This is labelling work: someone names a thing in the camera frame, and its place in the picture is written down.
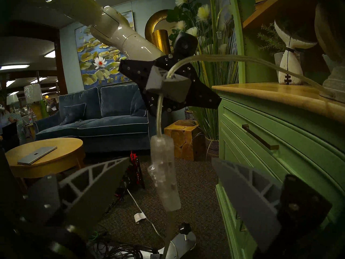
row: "floor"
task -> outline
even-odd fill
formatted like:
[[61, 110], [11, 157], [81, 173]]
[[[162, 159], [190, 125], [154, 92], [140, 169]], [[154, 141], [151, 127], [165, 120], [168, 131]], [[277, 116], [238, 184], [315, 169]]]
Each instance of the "floor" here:
[[[149, 166], [149, 157], [139, 158], [146, 190], [133, 191], [132, 195], [158, 232], [164, 234], [167, 217], [146, 170]], [[179, 224], [188, 222], [197, 238], [196, 247], [184, 258], [230, 258], [215, 192], [218, 178], [215, 171], [212, 171], [211, 162], [175, 159], [175, 168], [182, 204], [182, 208], [176, 211], [176, 234]], [[125, 201], [114, 207], [100, 224], [107, 228], [114, 240], [162, 248], [162, 239], [148, 221], [142, 220], [139, 224], [134, 222], [134, 215], [138, 212], [140, 211], [132, 198], [126, 195]]]

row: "water lily painting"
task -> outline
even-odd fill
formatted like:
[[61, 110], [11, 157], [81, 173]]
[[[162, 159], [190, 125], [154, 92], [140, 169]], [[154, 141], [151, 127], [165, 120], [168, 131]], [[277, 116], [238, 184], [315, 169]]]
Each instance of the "water lily painting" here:
[[[121, 13], [134, 29], [132, 11]], [[90, 27], [75, 30], [79, 66], [84, 88], [130, 81], [119, 70], [120, 61], [127, 59], [116, 47], [101, 43], [90, 32]]]

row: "round wooden table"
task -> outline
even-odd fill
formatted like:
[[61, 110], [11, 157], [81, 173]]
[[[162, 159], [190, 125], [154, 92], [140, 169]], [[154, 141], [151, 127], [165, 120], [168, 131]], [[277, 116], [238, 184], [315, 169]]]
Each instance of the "round wooden table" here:
[[[20, 165], [18, 160], [44, 146], [57, 146], [57, 149], [38, 159], [31, 165]], [[77, 138], [53, 138], [17, 146], [5, 153], [15, 177], [40, 178], [56, 174], [74, 166], [84, 168], [85, 151], [83, 141]]]

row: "wooden countertop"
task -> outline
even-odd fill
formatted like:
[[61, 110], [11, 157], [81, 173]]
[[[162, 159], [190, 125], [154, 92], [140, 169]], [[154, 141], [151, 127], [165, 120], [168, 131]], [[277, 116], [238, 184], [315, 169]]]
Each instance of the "wooden countertop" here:
[[246, 83], [212, 86], [212, 89], [280, 102], [345, 124], [345, 104], [320, 96], [317, 89], [308, 85]]

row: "lamp shade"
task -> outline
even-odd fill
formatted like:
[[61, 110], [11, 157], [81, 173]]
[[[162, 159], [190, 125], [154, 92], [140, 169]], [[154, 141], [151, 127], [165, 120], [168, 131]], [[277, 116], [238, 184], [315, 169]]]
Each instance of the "lamp shade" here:
[[7, 96], [7, 98], [6, 98], [6, 104], [7, 105], [11, 105], [15, 102], [19, 102], [18, 96], [16, 94]]
[[38, 83], [25, 86], [24, 94], [27, 104], [42, 100], [41, 87]]

